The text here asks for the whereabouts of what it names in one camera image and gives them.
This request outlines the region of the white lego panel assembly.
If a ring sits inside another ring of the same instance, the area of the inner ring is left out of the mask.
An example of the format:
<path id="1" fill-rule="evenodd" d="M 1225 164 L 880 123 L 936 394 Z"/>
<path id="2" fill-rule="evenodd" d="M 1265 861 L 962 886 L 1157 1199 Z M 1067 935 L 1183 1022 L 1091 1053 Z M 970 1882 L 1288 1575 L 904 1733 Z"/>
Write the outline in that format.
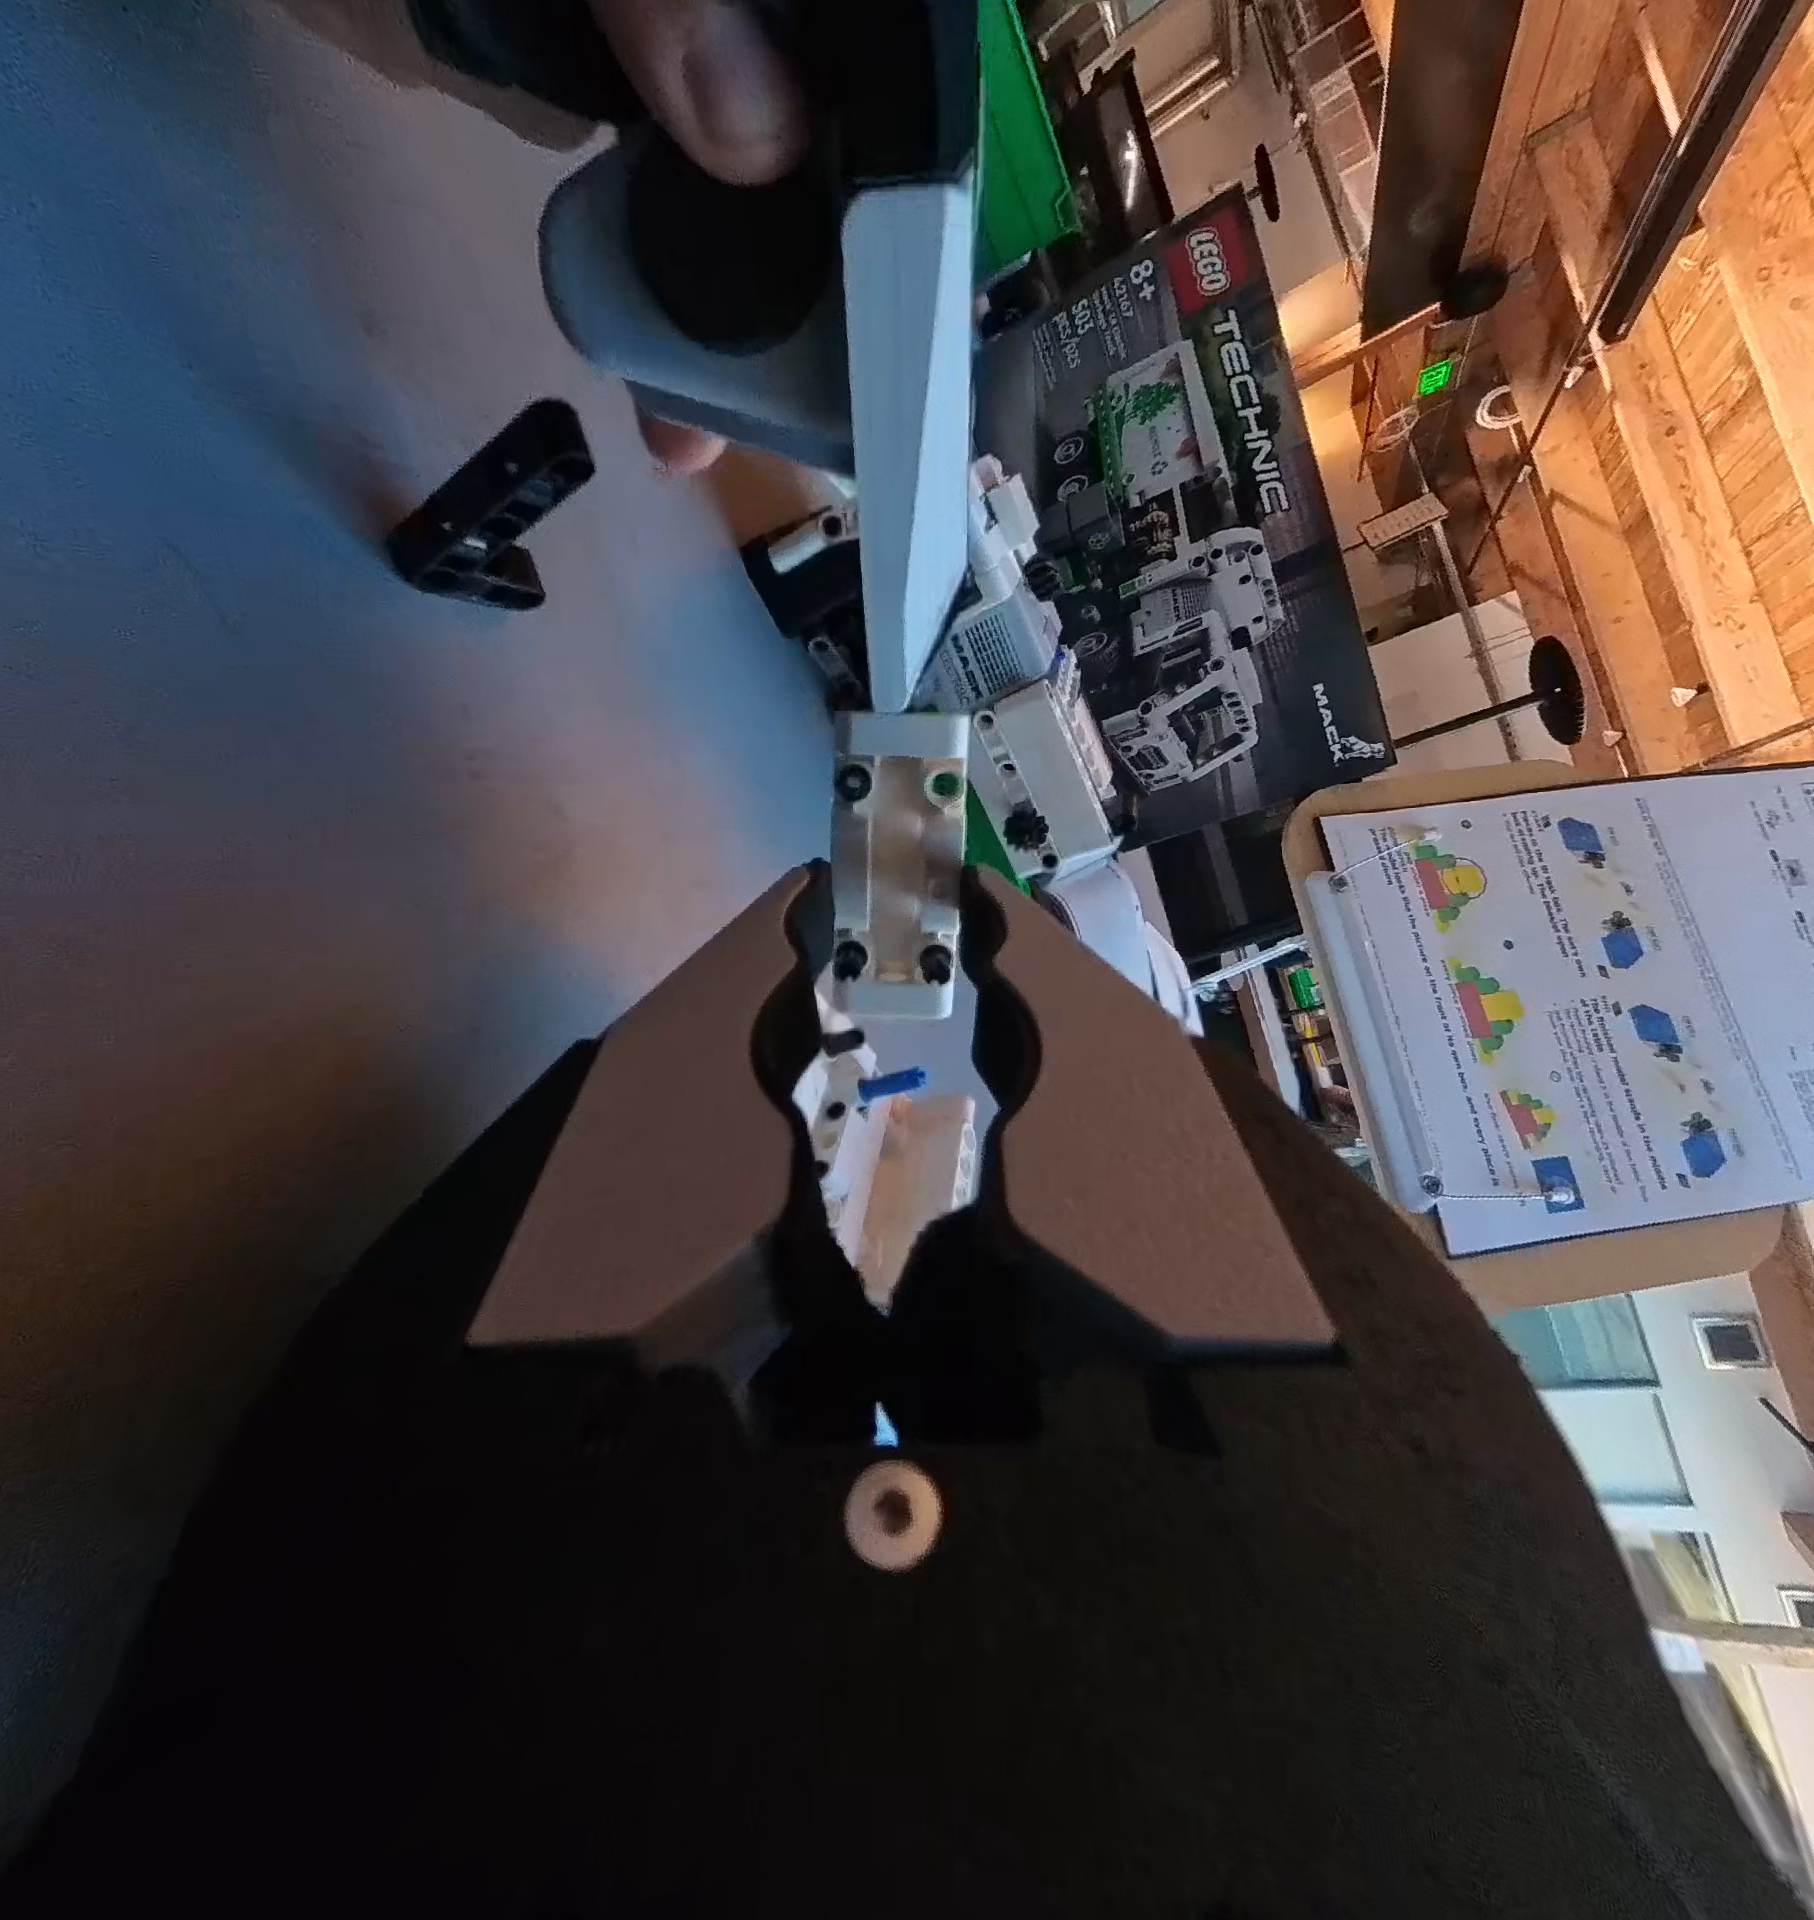
<path id="1" fill-rule="evenodd" d="M 883 1073 L 864 1029 L 826 1001 L 820 1012 L 822 1049 L 793 1102 L 827 1229 L 869 1304 L 886 1313 L 923 1231 L 975 1193 L 975 1106 L 970 1095 L 929 1095 L 920 1065 Z"/>

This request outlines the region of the white green lego truck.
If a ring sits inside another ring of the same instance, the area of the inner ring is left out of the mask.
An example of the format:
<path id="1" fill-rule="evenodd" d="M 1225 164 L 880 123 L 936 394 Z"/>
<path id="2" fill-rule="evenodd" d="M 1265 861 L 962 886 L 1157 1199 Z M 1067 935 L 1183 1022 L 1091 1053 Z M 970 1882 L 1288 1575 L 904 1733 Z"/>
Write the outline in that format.
<path id="1" fill-rule="evenodd" d="M 849 492 L 741 547 L 779 632 L 814 664 L 835 713 L 873 713 L 857 505 Z M 1124 815 L 1081 669 L 1034 587 L 1039 516 L 991 456 L 967 474 L 967 575 L 904 713 L 967 719 L 966 868 L 996 868 L 1190 1034 L 1202 1008 L 1184 963 L 1121 868 Z"/>

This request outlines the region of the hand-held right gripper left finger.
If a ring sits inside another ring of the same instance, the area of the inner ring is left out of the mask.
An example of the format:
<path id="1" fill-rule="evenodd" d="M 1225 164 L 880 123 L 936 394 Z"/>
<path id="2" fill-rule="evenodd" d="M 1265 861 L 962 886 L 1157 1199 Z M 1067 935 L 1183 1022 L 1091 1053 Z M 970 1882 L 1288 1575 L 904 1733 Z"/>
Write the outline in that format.
<path id="1" fill-rule="evenodd" d="M 585 1449 L 633 1439 L 664 1388 L 766 1441 L 873 1445 L 880 1317 L 795 1102 L 829 935 L 826 863 L 793 868 L 591 1049 L 465 1329 L 576 1388 Z"/>

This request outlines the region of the white lego block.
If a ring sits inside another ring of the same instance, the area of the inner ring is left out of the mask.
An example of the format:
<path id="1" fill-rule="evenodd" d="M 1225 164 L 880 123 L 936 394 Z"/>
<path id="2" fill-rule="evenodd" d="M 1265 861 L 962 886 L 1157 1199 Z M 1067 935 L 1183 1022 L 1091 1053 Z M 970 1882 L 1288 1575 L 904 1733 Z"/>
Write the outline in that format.
<path id="1" fill-rule="evenodd" d="M 829 1001 L 858 1029 L 941 1022 L 962 972 L 967 719 L 843 713 L 834 736 Z"/>

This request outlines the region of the green plastic bin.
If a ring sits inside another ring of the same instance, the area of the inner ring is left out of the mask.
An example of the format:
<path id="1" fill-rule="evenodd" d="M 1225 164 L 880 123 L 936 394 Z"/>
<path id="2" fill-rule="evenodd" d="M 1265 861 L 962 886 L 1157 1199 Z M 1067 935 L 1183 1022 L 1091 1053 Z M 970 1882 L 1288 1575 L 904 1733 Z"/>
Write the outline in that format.
<path id="1" fill-rule="evenodd" d="M 991 283 L 1083 233 L 1073 181 L 1015 2 L 975 7 L 980 127 L 971 283 Z"/>

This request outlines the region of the person's left hand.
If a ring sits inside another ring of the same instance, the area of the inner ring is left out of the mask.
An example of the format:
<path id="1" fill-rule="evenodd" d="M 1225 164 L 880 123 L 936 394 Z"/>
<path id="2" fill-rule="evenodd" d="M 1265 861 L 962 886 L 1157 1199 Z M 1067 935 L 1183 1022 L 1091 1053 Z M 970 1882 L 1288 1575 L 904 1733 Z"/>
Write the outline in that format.
<path id="1" fill-rule="evenodd" d="M 811 110 L 766 17 L 743 2 L 594 2 L 607 45 L 655 123 L 734 186 L 787 177 Z"/>

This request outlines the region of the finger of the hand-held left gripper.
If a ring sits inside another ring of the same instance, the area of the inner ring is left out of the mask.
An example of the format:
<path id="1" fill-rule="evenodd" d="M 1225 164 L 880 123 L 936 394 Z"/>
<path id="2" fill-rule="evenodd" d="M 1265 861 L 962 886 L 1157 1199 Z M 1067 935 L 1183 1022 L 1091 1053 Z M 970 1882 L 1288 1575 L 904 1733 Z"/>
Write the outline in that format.
<path id="1" fill-rule="evenodd" d="M 872 708 L 903 713 L 967 575 L 974 175 L 847 208 L 853 479 Z"/>

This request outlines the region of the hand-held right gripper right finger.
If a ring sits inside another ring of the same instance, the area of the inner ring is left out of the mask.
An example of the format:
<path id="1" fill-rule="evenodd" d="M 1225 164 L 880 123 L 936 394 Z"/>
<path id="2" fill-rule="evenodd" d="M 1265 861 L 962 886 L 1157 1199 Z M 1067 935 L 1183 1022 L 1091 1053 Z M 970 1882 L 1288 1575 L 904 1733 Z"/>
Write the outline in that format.
<path id="1" fill-rule="evenodd" d="M 899 1439 L 1034 1445 L 1093 1381 L 1136 1390 L 1157 1447 L 1219 1449 L 1207 1388 L 1326 1362 L 1336 1332 L 1202 1048 L 991 870 L 963 963 L 994 1117 L 894 1284 Z"/>

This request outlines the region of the wooden instruction sign board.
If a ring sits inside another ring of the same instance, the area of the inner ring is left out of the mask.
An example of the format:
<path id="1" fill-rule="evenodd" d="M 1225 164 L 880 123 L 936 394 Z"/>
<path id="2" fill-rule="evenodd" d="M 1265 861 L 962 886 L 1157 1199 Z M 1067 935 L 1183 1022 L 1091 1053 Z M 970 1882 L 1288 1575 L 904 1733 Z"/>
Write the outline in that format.
<path id="1" fill-rule="evenodd" d="M 1379 1190 L 1486 1308 L 1745 1273 L 1814 1201 L 1814 762 L 1382 776 L 1284 860 Z"/>

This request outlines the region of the black lego L-beam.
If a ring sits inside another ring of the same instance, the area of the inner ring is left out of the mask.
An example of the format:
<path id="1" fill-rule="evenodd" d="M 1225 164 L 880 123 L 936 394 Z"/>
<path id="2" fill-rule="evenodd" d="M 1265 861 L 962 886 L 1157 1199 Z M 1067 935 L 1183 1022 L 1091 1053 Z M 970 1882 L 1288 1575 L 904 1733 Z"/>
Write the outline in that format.
<path id="1" fill-rule="evenodd" d="M 576 413 L 557 398 L 523 407 L 385 542 L 416 591 L 501 613 L 531 613 L 546 594 L 525 538 L 594 476 Z"/>

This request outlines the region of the black ceiling panel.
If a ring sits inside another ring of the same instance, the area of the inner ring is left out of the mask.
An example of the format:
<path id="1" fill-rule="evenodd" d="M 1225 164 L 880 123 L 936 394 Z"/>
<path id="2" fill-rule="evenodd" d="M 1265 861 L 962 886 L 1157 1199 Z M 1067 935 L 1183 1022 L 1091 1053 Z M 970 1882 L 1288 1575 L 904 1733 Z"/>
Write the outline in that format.
<path id="1" fill-rule="evenodd" d="M 1709 185 L 1773 80 L 1806 2 L 1401 2 L 1385 64 L 1385 110 L 1360 336 L 1448 307 L 1462 284 L 1512 271 L 1532 249 L 1502 241 L 1518 212 L 1518 172 L 1570 118 L 1598 119 L 1608 50 L 1623 19 L 1691 30 L 1695 67 L 1673 80 L 1681 118 L 1602 258 L 1586 329 L 1628 336 L 1655 281 L 1695 223 Z"/>

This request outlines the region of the dark lego set box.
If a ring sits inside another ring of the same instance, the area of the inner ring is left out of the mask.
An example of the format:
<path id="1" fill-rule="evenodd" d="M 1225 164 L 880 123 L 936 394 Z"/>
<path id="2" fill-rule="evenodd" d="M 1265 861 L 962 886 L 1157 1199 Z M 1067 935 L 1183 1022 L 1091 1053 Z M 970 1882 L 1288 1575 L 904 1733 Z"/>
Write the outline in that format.
<path id="1" fill-rule="evenodd" d="M 1039 511 L 1039 594 L 1177 944 L 1271 932 L 1288 819 L 1395 743 L 1247 193 L 980 349 L 974 428 Z"/>

